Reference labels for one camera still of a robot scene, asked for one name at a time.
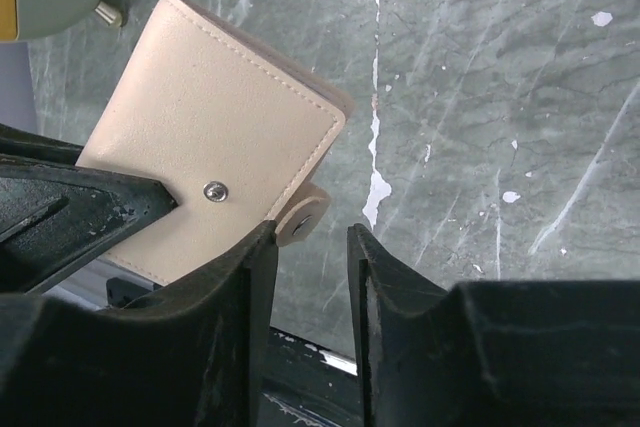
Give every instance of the wallet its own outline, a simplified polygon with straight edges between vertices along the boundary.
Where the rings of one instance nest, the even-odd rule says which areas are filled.
[[[161,285],[263,220],[303,240],[328,208],[310,182],[348,95],[188,0],[160,0],[77,165],[161,181],[178,203],[107,260]]]

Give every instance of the table surface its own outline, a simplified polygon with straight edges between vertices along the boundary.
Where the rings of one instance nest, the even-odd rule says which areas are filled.
[[[45,135],[86,141],[157,2],[111,1],[121,31],[30,43]],[[314,180],[331,209],[281,253],[278,328],[353,354],[356,222],[444,287],[640,277],[640,0],[194,1],[359,106]]]

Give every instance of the wallet flap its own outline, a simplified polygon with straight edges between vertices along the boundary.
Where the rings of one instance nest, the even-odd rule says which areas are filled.
[[[179,207],[107,258],[167,284],[286,217],[352,110],[228,23],[160,0],[78,165],[160,180]],[[211,182],[227,188],[223,202],[205,195]]]

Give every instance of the stitching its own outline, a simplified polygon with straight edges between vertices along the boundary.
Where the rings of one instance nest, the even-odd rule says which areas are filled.
[[[256,67],[258,70],[260,70],[261,72],[263,72],[264,74],[266,74],[267,76],[269,76],[271,79],[275,80],[276,82],[280,83],[281,85],[285,86],[287,89],[291,90],[292,92],[294,92],[296,95],[298,95],[299,97],[302,97],[304,100],[306,100],[307,102],[309,102],[311,105],[313,105],[314,107],[322,110],[323,112],[326,112],[327,114],[329,114],[329,116],[333,119],[333,125],[331,126],[331,128],[329,130],[327,130],[327,132],[325,133],[324,137],[320,140],[320,143],[318,143],[318,145],[316,146],[316,148],[313,150],[313,152],[311,152],[311,155],[309,156],[309,158],[304,162],[304,164],[302,165],[302,167],[298,170],[298,172],[296,172],[296,174],[293,176],[293,178],[291,179],[291,181],[289,182],[289,184],[287,184],[287,186],[284,188],[284,190],[280,193],[280,195],[278,196],[278,198],[276,199],[276,201],[273,203],[273,205],[271,206],[271,208],[269,209],[269,211],[267,212],[267,214],[265,215],[265,218],[269,217],[272,213],[273,213],[273,209],[276,206],[276,204],[278,202],[280,202],[280,200],[282,200],[282,198],[287,194],[287,192],[291,189],[291,186],[294,184],[294,182],[298,179],[298,177],[300,176],[300,172],[302,172],[311,162],[311,160],[315,157],[316,153],[320,150],[321,147],[324,146],[324,144],[326,143],[327,139],[329,138],[330,134],[333,133],[333,131],[338,127],[338,118],[333,115],[333,113],[331,111],[329,111],[327,108],[323,107],[322,105],[318,104],[317,102],[313,101],[312,99],[310,99],[309,97],[307,97],[305,94],[303,94],[302,92],[300,92],[298,89],[296,89],[295,87],[293,87],[292,85],[288,84],[286,81],[282,80],[280,77],[278,77],[277,75],[271,73],[269,70],[267,70],[265,67],[263,67],[262,65],[258,64],[257,62],[254,62],[253,60],[251,60],[250,58],[248,58],[243,52],[241,52],[240,50],[236,49],[234,46],[232,46],[231,44],[229,44],[228,42],[226,42],[225,40],[223,40],[222,38],[218,37],[214,32],[206,29],[204,26],[198,24],[195,20],[191,19],[190,17],[188,17],[184,12],[182,12],[171,0],[161,0],[166,2],[172,9],[174,9],[176,11],[176,13],[178,15],[180,15],[182,18],[184,18],[185,20],[187,20],[190,24],[196,26],[199,30],[201,30],[202,32],[204,32],[205,34],[207,34],[209,37],[215,39],[216,41],[220,42],[222,45],[224,45],[227,49],[231,50],[232,52],[234,52],[236,55],[238,55],[239,57],[241,57],[242,59],[246,60],[247,62],[249,62],[251,65],[253,65],[254,67]]]
[[[228,42],[226,42],[225,40],[223,40],[222,38],[218,37],[214,32],[206,29],[204,26],[198,24],[195,20],[191,19],[190,17],[188,17],[184,12],[182,12],[171,0],[160,0],[161,2],[164,1],[166,2],[173,10],[176,11],[176,13],[178,15],[180,15],[183,19],[185,19],[186,21],[188,21],[190,24],[194,25],[195,27],[197,27],[199,30],[201,30],[202,32],[204,32],[205,34],[207,34],[209,37],[215,39],[216,41],[218,41],[219,43],[221,43],[222,45],[224,45],[227,49],[231,50],[232,52],[234,52],[236,55],[238,55],[240,58],[246,60],[247,62],[249,62],[252,66],[256,67],[258,70],[260,70],[261,72],[263,72],[264,74],[266,74],[267,76],[269,76],[271,79],[275,80],[276,82],[278,82],[279,84],[283,85],[284,87],[286,87],[287,89],[289,89],[290,91],[292,91],[293,93],[295,93],[296,95],[298,95],[299,97],[303,98],[304,100],[306,100],[307,102],[309,102],[311,105],[313,105],[314,107],[316,107],[317,109],[320,109],[321,111],[327,113],[331,119],[333,120],[333,124],[332,126],[329,128],[329,130],[327,130],[327,132],[325,133],[324,137],[320,140],[320,142],[318,143],[318,145],[315,147],[315,149],[313,149],[313,151],[311,152],[311,155],[309,156],[309,158],[307,158],[307,160],[304,162],[304,164],[302,164],[302,167],[300,167],[300,169],[295,173],[295,175],[292,177],[291,181],[287,184],[287,186],[284,188],[284,190],[280,193],[280,195],[278,196],[278,198],[275,200],[275,202],[273,203],[273,205],[271,206],[271,208],[269,209],[269,211],[266,213],[265,215],[265,219],[270,217],[271,214],[273,213],[273,210],[275,208],[275,206],[278,204],[278,202],[280,202],[282,200],[282,198],[291,190],[291,186],[296,182],[296,180],[298,180],[300,173],[302,171],[304,171],[308,165],[311,163],[311,161],[313,160],[313,158],[316,156],[316,154],[318,153],[318,151],[327,143],[327,140],[329,139],[329,137],[331,136],[331,134],[333,134],[333,132],[335,131],[335,129],[338,127],[338,118],[330,111],[328,110],[326,107],[323,107],[322,105],[318,104],[317,102],[315,102],[313,99],[310,99],[309,97],[307,97],[304,93],[300,92],[298,89],[296,89],[295,87],[293,87],[292,85],[290,85],[289,83],[287,83],[286,81],[282,80],[280,77],[278,77],[277,75],[271,73],[268,69],[266,69],[265,67],[263,67],[262,65],[258,64],[257,62],[251,60],[250,58],[248,58],[243,52],[241,52],[240,50],[236,49],[234,46],[232,46],[231,44],[229,44]],[[132,270],[137,270],[138,272],[141,272],[147,276],[149,276],[152,279],[155,279],[163,284],[168,284],[169,282],[167,281],[167,279],[159,277],[156,274],[153,274],[151,272],[148,272],[147,270],[139,267],[138,265],[134,265],[131,262],[128,262],[124,259],[122,259],[121,257],[109,252],[108,256],[112,257],[113,259],[115,259],[119,264],[121,265],[125,265],[127,267],[129,267]]]

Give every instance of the beige wallet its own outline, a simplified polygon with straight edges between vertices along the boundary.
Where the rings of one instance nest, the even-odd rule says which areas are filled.
[[[160,180],[179,204],[108,260],[166,285],[265,219],[303,240],[309,179],[354,108],[343,92],[187,0],[160,0],[79,166]]]

